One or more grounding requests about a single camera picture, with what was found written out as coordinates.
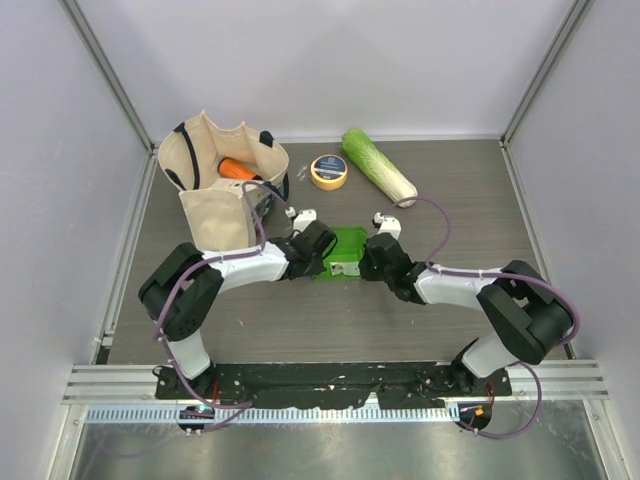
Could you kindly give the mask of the small clear plastic bag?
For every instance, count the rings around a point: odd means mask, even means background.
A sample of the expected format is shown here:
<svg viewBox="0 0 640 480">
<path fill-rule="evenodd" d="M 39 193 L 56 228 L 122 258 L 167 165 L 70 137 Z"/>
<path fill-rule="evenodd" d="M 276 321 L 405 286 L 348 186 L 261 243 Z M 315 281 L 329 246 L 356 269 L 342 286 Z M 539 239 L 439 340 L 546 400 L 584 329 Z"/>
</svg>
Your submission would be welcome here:
<svg viewBox="0 0 640 480">
<path fill-rule="evenodd" d="M 359 260 L 344 261 L 331 260 L 329 262 L 329 272 L 332 276 L 359 277 Z"/>
</svg>

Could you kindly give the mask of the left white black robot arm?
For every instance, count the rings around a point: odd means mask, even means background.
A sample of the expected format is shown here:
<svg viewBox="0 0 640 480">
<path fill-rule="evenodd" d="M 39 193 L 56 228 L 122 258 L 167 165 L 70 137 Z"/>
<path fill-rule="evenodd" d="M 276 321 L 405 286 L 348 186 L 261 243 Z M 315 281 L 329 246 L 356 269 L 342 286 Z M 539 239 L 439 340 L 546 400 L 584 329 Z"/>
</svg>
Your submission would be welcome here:
<svg viewBox="0 0 640 480">
<path fill-rule="evenodd" d="M 313 220 L 287 237 L 264 246 L 229 252 L 204 252 L 187 242 L 178 245 L 143 283 L 138 299 L 155 322 L 155 337 L 166 346 L 179 388 L 190 398 L 205 397 L 214 386 L 215 369 L 201 335 L 217 296 L 261 282 L 314 277 L 337 234 Z"/>
</svg>

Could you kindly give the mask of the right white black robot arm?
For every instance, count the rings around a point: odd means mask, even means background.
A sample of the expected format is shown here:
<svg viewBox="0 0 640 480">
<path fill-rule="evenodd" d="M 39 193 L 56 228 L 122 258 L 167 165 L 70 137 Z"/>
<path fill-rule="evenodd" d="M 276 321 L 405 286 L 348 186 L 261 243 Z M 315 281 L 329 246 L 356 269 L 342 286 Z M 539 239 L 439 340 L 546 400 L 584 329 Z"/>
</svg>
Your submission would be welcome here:
<svg viewBox="0 0 640 480">
<path fill-rule="evenodd" d="M 578 333 L 576 307 L 526 262 L 487 271 L 448 269 L 413 261 L 389 233 L 370 237 L 359 263 L 367 281 L 381 281 L 401 301 L 481 311 L 493 332 L 467 345 L 449 365 L 452 387 L 465 395 L 483 388 L 496 371 L 539 364 Z"/>
</svg>

